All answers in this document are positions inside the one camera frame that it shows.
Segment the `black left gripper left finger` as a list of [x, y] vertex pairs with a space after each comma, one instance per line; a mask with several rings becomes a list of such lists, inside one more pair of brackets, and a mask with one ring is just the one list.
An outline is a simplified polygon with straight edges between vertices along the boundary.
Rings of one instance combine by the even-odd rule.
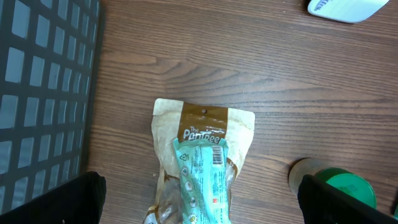
[[97, 224], [106, 198], [106, 179], [87, 172], [1, 215], [1, 224]]

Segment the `dark grey plastic basket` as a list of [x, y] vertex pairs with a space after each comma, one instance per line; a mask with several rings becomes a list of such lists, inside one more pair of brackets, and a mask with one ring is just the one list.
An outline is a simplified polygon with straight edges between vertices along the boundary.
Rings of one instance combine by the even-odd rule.
[[99, 0], [1, 0], [1, 213], [85, 170]]

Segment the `teal snack packet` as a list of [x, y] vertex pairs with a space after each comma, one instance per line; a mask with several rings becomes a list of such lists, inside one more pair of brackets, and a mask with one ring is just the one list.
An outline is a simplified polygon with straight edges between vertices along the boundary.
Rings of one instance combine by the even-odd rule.
[[174, 139], [182, 197], [182, 222], [186, 224], [229, 224], [226, 183], [228, 145], [205, 139]]

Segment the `green lid jar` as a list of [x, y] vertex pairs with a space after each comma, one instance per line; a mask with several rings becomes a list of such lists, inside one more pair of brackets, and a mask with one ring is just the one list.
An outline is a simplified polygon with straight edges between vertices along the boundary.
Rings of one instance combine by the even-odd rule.
[[314, 158], [301, 159], [292, 166], [289, 172], [289, 187], [294, 195], [298, 195], [299, 185], [306, 174], [313, 175], [372, 208], [377, 207], [376, 194], [367, 180], [346, 169], [333, 167], [328, 162]]

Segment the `brown snack bag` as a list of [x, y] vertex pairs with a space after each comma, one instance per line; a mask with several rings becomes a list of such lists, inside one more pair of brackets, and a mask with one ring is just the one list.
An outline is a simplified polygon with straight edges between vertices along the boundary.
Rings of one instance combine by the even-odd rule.
[[155, 202], [149, 207], [144, 223], [183, 223], [174, 139], [180, 142], [205, 139], [213, 143], [226, 140], [229, 147], [226, 183], [230, 211], [231, 186], [242, 169], [252, 143], [255, 114], [234, 108], [158, 98], [152, 115], [154, 151], [160, 162], [160, 171]]

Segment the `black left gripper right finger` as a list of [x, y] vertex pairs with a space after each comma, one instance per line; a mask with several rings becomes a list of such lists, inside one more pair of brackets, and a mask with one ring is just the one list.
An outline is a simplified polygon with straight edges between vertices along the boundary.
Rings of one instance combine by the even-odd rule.
[[395, 218], [306, 174], [298, 188], [305, 224], [397, 224]]

